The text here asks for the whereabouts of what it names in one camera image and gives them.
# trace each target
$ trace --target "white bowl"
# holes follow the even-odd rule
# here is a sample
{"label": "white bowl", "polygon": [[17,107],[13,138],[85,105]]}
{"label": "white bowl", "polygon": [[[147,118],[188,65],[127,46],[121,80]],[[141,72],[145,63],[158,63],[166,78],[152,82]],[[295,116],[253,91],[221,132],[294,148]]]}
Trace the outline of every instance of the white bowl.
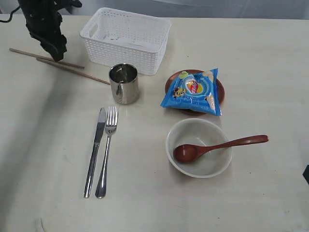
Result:
{"label": "white bowl", "polygon": [[200,118],[189,118],[176,123],[166,140],[169,161],[180,172],[195,178],[209,178],[222,173],[232,160],[232,148],[210,151],[192,163],[179,163],[173,150],[182,144],[211,146],[228,142],[223,131],[212,122]]}

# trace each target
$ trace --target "fork handle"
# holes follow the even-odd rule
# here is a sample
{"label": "fork handle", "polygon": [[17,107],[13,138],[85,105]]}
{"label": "fork handle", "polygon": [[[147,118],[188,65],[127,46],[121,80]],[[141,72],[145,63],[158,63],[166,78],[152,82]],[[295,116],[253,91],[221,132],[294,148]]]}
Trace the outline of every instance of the fork handle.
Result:
{"label": "fork handle", "polygon": [[108,153],[109,153],[109,150],[110,150],[111,139],[112,139],[111,136],[107,136],[105,156],[104,156],[104,160],[103,160],[100,179],[98,181],[97,190],[96,190],[96,197],[97,198],[103,198],[106,195],[107,160],[108,160]]}
{"label": "fork handle", "polygon": [[93,176],[94,176],[95,168],[96,168],[96,161],[97,161],[97,154],[98,154],[99,146],[100,146],[99,143],[93,144],[92,154],[91,154],[91,159],[90,159],[89,169],[88,169],[88,174],[87,174],[87,179],[86,179],[86,185],[85,185],[85,190],[84,190],[85,198],[89,198],[90,196]]}

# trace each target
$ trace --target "cup rim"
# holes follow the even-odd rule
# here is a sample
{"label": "cup rim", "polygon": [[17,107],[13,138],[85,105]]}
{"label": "cup rim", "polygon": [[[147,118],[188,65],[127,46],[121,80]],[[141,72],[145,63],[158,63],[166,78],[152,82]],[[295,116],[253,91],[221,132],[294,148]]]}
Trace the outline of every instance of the cup rim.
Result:
{"label": "cup rim", "polygon": [[174,131],[175,129],[177,129],[178,127],[180,127],[181,125],[187,123],[187,122],[196,122],[196,121],[199,121],[199,122],[206,122],[206,123],[209,123],[211,125],[213,125],[216,129],[218,129],[218,131],[220,132],[220,134],[225,138],[225,140],[228,142],[228,138],[226,137],[225,133],[223,132],[223,130],[218,127],[216,124],[208,121],[208,120],[205,120],[205,119],[201,119],[201,118],[187,118],[187,119],[184,119],[184,120],[181,120],[179,122],[177,122],[175,125],[172,126],[172,128],[169,130],[169,133],[168,133],[168,136],[166,138],[166,143],[165,143],[165,150],[166,150],[166,155],[170,161],[170,163],[178,170],[180,171],[181,173],[185,174],[185,175],[188,175],[190,177],[194,177],[194,178],[210,178],[210,177],[214,177],[216,175],[219,175],[221,174],[222,172],[224,172],[227,167],[229,166],[229,164],[231,163],[232,161],[232,148],[228,148],[228,153],[230,154],[230,157],[229,159],[227,160],[226,164],[224,165],[224,167],[218,171],[216,171],[215,173],[213,174],[210,174],[210,175],[194,175],[194,174],[191,174],[191,173],[188,173],[186,172],[185,170],[183,170],[181,167],[179,167],[175,161],[171,158],[172,154],[169,153],[169,141],[170,141],[170,135],[172,133],[172,131]]}
{"label": "cup rim", "polygon": [[[111,71],[113,70],[113,68],[115,68],[115,67],[118,66],[118,65],[128,65],[128,66],[131,66],[133,69],[135,69],[135,70],[136,70],[136,76],[134,77],[134,79],[132,79],[132,80],[129,81],[129,82],[125,82],[125,83],[119,83],[119,82],[116,82],[116,81],[114,81],[113,79],[111,79]],[[109,78],[109,80],[110,80],[110,81],[113,81],[113,82],[115,82],[115,83],[117,83],[117,84],[127,84],[127,83],[131,83],[131,82],[133,82],[133,81],[136,80],[137,76],[138,76],[137,68],[135,68],[134,65],[128,64],[128,63],[119,63],[119,64],[115,64],[114,66],[112,66],[112,67],[110,68],[110,70],[109,70],[109,72],[108,72],[108,78]]]}

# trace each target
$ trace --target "chopsticks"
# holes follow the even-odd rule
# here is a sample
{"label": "chopsticks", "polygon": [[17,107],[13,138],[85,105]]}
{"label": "chopsticks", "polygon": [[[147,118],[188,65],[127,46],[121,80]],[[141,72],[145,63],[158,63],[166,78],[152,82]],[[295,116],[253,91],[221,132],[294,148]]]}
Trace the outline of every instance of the chopsticks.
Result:
{"label": "chopsticks", "polygon": [[[26,55],[26,56],[29,56],[29,57],[41,58],[41,59],[45,59],[45,60],[49,60],[49,61],[54,62],[54,60],[49,58],[49,57],[43,57],[43,56],[40,56],[40,55],[36,55],[36,54],[30,53],[30,52],[24,52],[24,51],[17,50],[17,49],[14,49],[14,48],[9,48],[9,50],[11,52],[16,52],[16,53],[23,54],[23,55]],[[84,69],[85,68],[84,66],[80,66],[80,65],[77,65],[77,64],[71,64],[71,63],[67,63],[67,62],[63,62],[63,61],[58,61],[58,63],[64,64],[64,65],[67,65],[67,66],[71,66],[71,67],[74,67],[74,68],[78,68],[78,69]]]}
{"label": "chopsticks", "polygon": [[65,70],[65,71],[68,71],[68,72],[71,72],[71,73],[74,73],[74,74],[77,74],[77,75],[80,75],[80,76],[89,78],[89,79],[91,79],[91,80],[99,81],[99,82],[101,82],[101,83],[105,83],[105,84],[107,84],[107,85],[110,85],[110,83],[107,82],[107,81],[103,81],[103,80],[98,79],[98,78],[96,78],[96,77],[94,77],[94,76],[90,76],[90,75],[88,75],[88,74],[86,74],[86,73],[79,72],[79,71],[76,71],[76,70],[74,70],[74,69],[70,69],[70,68],[65,67],[65,66],[63,66],[63,65],[61,65],[61,64],[58,64],[58,63],[56,63],[56,62],[52,62],[52,61],[45,60],[45,59],[41,59],[41,58],[37,58],[37,60],[40,61],[40,62],[46,63],[46,64],[53,65],[53,66],[55,66],[55,67],[57,67],[57,68],[60,68],[60,69],[62,69],[62,70]]}
{"label": "chopsticks", "polygon": [[84,66],[77,65],[77,64],[72,64],[72,63],[67,63],[67,62],[63,62],[63,61],[54,62],[54,60],[49,58],[49,57],[43,57],[43,56],[40,56],[40,55],[36,55],[36,54],[30,53],[30,52],[24,52],[24,51],[17,50],[17,49],[14,49],[14,48],[9,48],[9,50],[11,52],[19,53],[19,54],[22,54],[22,55],[26,55],[26,56],[30,56],[30,57],[35,57],[36,60],[38,60],[40,62],[52,65],[54,67],[57,67],[59,69],[68,71],[70,73],[73,73],[73,74],[76,74],[76,75],[79,75],[79,76],[83,76],[83,77],[89,78],[89,79],[94,80],[94,81],[98,81],[98,82],[110,85],[110,83],[107,82],[107,81],[103,81],[103,80],[98,79],[98,78],[96,78],[94,76],[91,76],[91,75],[88,75],[86,73],[83,73],[83,72],[71,69],[69,67],[66,67],[66,66],[71,66],[71,67],[74,67],[74,68],[84,69],[85,68]]}

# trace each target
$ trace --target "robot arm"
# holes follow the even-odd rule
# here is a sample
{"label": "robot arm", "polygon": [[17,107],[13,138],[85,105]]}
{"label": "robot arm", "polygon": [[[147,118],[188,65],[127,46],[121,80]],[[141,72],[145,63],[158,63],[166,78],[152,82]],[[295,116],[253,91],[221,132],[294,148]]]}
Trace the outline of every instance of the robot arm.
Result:
{"label": "robot arm", "polygon": [[42,48],[55,61],[63,59],[67,51],[67,39],[61,34],[62,16],[58,10],[65,7],[81,7],[79,0],[18,0],[26,18],[30,36],[41,42]]}

